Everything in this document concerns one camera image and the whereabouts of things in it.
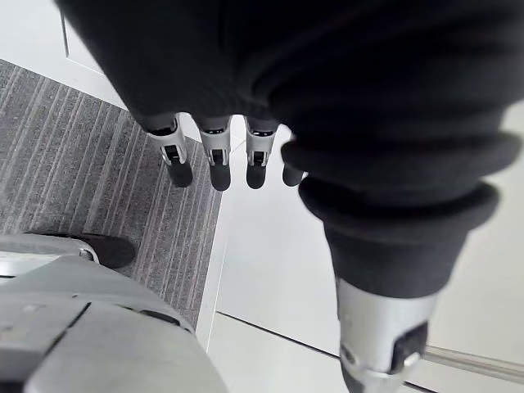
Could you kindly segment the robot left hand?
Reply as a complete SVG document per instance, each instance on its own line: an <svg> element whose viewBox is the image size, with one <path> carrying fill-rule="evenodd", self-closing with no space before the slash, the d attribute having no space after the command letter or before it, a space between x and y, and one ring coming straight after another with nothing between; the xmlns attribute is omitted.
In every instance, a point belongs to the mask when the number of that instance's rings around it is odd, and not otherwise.
<svg viewBox="0 0 524 393"><path fill-rule="evenodd" d="M393 392L468 234L487 175L522 143L520 1L61 1L140 125L177 112L286 125L282 159L323 222L351 392Z"/></svg>

